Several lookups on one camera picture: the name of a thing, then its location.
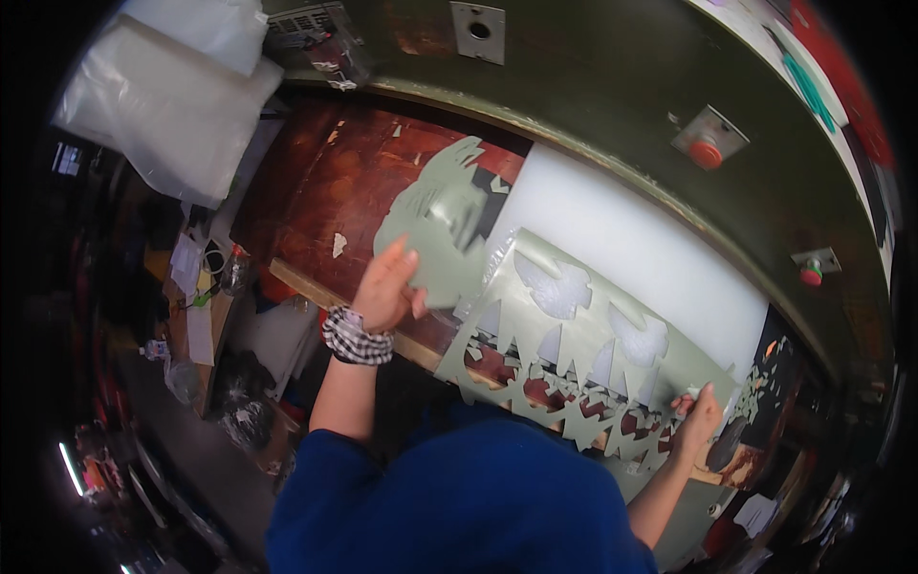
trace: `red button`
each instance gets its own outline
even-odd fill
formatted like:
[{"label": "red button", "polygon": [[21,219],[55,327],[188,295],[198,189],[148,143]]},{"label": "red button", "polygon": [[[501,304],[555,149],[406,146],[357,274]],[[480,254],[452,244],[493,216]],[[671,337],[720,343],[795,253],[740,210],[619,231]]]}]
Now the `red button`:
[{"label": "red button", "polygon": [[818,287],[823,284],[823,276],[815,269],[810,269],[808,267],[800,270],[800,281],[807,285]]},{"label": "red button", "polygon": [[705,140],[693,141],[688,147],[688,156],[704,169],[720,167],[723,161],[717,146]]}]

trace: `blue sweater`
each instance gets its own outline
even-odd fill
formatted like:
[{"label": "blue sweater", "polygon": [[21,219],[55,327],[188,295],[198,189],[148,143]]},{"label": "blue sweater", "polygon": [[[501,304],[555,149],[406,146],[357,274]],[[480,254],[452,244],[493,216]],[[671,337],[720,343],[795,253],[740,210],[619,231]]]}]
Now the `blue sweater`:
[{"label": "blue sweater", "polygon": [[388,468],[329,431],[303,439],[266,536],[287,572],[654,572],[614,478],[487,405]]}]

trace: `green stencil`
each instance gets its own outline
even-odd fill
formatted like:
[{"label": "green stencil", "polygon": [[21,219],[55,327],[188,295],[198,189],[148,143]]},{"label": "green stencil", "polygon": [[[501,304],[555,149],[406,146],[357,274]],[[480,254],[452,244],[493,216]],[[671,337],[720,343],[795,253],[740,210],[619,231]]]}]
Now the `green stencil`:
[{"label": "green stencil", "polygon": [[[547,315],[540,309],[540,303],[537,303],[537,297],[532,293],[533,287],[524,284],[517,272],[514,265],[517,257],[525,258],[528,264],[537,265],[556,281],[564,281],[565,278],[555,262],[586,272],[591,297],[588,300],[579,299],[572,319],[557,319]],[[466,346],[478,333],[476,326],[482,315],[495,302],[499,302],[500,307],[497,349],[505,354],[510,344],[515,343],[520,356],[520,373],[528,375],[533,365],[543,363],[537,356],[539,345],[549,331],[560,326],[561,341],[556,372],[566,373],[568,367],[573,366],[576,381],[569,381],[566,377],[547,371],[543,371],[543,375],[549,385],[548,392],[560,391],[565,396],[575,395],[575,399],[566,402],[562,409],[549,412],[545,407],[530,406],[523,393],[525,375],[510,379],[505,388],[495,390],[486,384],[476,383],[468,375],[464,363]],[[622,333],[616,333],[613,324]],[[665,343],[657,344],[652,362],[645,360],[638,366],[629,362],[629,343],[621,338],[626,334],[626,329],[632,337],[641,333],[648,336],[653,334],[657,340],[661,335],[665,337]],[[589,400],[593,404],[598,402],[592,397],[596,391],[586,388],[586,380],[596,355],[609,341],[614,341],[615,351],[607,386],[610,387],[619,377],[624,376],[629,405],[637,406],[638,391],[653,373],[654,389],[646,406],[650,412],[661,413],[663,421],[673,418],[675,414],[669,407],[672,399],[690,388],[701,388],[708,381],[714,383],[714,396],[721,405],[727,404],[734,387],[733,380],[685,335],[577,259],[525,229],[517,232],[507,255],[474,301],[468,318],[434,374],[442,380],[455,382],[469,404],[475,400],[494,404],[508,400],[512,412],[544,426],[563,421],[563,437],[574,440],[580,450],[589,447],[600,433],[610,430],[606,456],[619,450],[623,459],[630,460],[646,452],[641,468],[656,469],[666,458],[666,453],[658,453],[656,448],[660,433],[666,427],[664,424],[656,432],[638,441],[634,441],[630,435],[622,436],[621,418],[628,409],[617,408],[617,400],[608,391],[608,397],[603,401],[610,407],[607,412],[611,416],[597,414],[586,418],[580,409],[582,400]]]},{"label": "green stencil", "polygon": [[484,150],[480,138],[469,136],[443,148],[420,170],[418,180],[392,202],[373,239],[379,255],[408,233],[407,247],[420,254],[418,271],[409,283],[426,287],[430,309],[454,307],[462,296],[481,289],[485,241],[475,234],[487,194],[472,185],[475,159]]}]

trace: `checkered scrunchie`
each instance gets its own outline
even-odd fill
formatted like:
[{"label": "checkered scrunchie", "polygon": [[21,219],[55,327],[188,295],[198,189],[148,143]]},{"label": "checkered scrunchie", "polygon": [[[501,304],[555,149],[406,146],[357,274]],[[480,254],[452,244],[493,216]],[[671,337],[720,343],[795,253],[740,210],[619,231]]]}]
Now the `checkered scrunchie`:
[{"label": "checkered scrunchie", "polygon": [[332,307],[322,323],[322,336],[339,361],[377,366],[392,360],[395,338],[390,333],[364,331],[364,317],[346,307]]}]

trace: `wooden table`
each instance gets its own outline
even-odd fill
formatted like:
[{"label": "wooden table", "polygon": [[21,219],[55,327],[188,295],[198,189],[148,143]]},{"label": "wooden table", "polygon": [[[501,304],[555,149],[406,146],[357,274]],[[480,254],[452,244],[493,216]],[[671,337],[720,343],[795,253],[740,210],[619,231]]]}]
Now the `wooden table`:
[{"label": "wooden table", "polygon": [[[465,135],[481,137],[485,152],[476,163],[512,185],[529,150],[517,136],[467,118],[425,107],[393,110],[385,100],[374,105],[301,102],[252,179],[231,233],[272,274],[323,309],[353,299],[389,206],[436,152]],[[332,254],[336,233],[347,239],[338,257]],[[396,351],[433,372],[458,324],[449,311],[407,318],[399,325]],[[502,360],[469,360],[467,355],[476,382],[499,388],[512,377]],[[531,403],[560,406],[557,397],[530,383],[537,381],[527,383]],[[598,436],[594,446],[604,447],[607,439],[607,433]],[[693,478],[736,488],[748,488],[765,459],[764,451],[740,445],[733,462],[713,473],[704,465],[706,455],[696,461]]]}]

